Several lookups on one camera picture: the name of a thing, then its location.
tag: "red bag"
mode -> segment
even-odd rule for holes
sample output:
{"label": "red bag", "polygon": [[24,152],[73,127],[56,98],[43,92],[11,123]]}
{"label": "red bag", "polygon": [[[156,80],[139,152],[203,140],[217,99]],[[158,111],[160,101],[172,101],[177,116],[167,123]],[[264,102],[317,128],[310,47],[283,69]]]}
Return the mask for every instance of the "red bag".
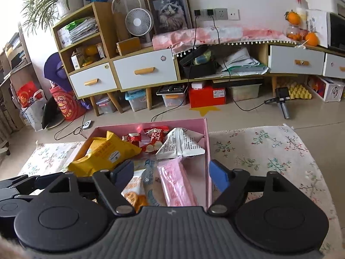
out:
{"label": "red bag", "polygon": [[[18,101],[22,105],[23,108],[29,107],[35,101],[35,99],[33,98],[33,95],[37,91],[38,91],[38,88],[36,88],[33,81],[27,82],[18,90],[17,92]],[[36,95],[36,99],[41,99],[41,98],[42,98],[41,93]]]}

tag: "potted plant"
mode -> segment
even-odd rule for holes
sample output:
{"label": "potted plant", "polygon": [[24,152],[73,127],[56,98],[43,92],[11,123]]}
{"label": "potted plant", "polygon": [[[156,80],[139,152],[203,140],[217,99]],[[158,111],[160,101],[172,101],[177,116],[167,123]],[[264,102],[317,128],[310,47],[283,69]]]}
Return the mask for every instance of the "potted plant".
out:
{"label": "potted plant", "polygon": [[28,34],[30,32],[36,34],[39,27],[47,31],[55,20],[61,19],[83,6],[83,0],[24,0],[22,13],[25,22],[23,27]]}

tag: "picture frame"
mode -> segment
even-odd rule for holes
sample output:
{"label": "picture frame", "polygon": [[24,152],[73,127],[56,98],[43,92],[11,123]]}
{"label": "picture frame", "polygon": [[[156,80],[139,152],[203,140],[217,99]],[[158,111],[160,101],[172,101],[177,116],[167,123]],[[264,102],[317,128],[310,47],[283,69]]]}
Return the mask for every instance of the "picture frame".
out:
{"label": "picture frame", "polygon": [[144,0],[156,34],[193,28],[188,0]]}

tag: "pink box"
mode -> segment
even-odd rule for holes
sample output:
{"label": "pink box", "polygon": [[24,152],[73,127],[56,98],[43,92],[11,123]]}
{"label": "pink box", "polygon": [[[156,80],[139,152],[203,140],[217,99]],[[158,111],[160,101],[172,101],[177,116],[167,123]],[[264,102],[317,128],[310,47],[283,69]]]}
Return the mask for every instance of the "pink box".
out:
{"label": "pink box", "polygon": [[96,127],[90,134],[89,138],[85,141],[84,145],[79,150],[74,160],[78,160],[85,156],[86,151],[88,150],[92,142],[90,139],[91,137],[105,137],[108,130],[115,133],[118,137],[122,137],[123,135],[128,133],[142,133],[142,129],[147,127],[158,126],[168,126],[171,130],[175,127],[183,127],[204,134],[204,145],[201,146],[204,146],[205,154],[195,156],[192,159],[186,158],[183,161],[183,165],[187,172],[187,176],[191,183],[193,192],[198,200],[198,205],[203,206],[205,209],[207,209],[208,207],[210,207],[212,201],[212,187],[208,170],[208,165],[210,162],[210,145],[208,140],[206,119],[175,120],[151,123],[130,123],[126,125]]}

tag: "yellow egg carton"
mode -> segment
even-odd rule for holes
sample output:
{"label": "yellow egg carton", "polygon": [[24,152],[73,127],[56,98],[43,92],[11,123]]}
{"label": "yellow egg carton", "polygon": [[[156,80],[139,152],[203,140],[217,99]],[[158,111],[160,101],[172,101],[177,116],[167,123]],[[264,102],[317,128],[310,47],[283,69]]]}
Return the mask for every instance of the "yellow egg carton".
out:
{"label": "yellow egg carton", "polygon": [[296,82],[278,84],[277,88],[280,87],[287,87],[289,89],[290,99],[312,99],[311,93],[301,84],[297,84]]}

